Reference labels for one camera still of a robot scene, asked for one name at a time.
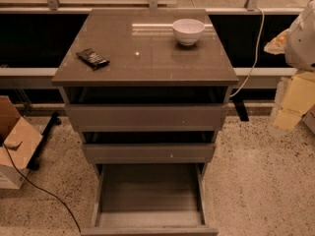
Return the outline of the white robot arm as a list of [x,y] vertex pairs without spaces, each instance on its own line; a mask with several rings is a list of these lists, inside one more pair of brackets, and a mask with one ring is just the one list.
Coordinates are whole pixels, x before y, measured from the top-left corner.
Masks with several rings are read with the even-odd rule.
[[315,0],[264,51],[283,54],[286,64],[296,69],[291,78],[281,78],[272,111],[272,127],[290,132],[315,104]]

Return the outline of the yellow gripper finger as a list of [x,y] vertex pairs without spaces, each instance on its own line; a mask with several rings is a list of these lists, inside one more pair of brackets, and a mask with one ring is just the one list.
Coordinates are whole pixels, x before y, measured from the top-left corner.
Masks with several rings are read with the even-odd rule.
[[315,73],[299,72],[282,77],[276,91],[272,110],[272,127],[290,132],[315,104]]
[[283,30],[265,45],[264,51],[274,55],[284,54],[284,48],[288,33],[289,29]]

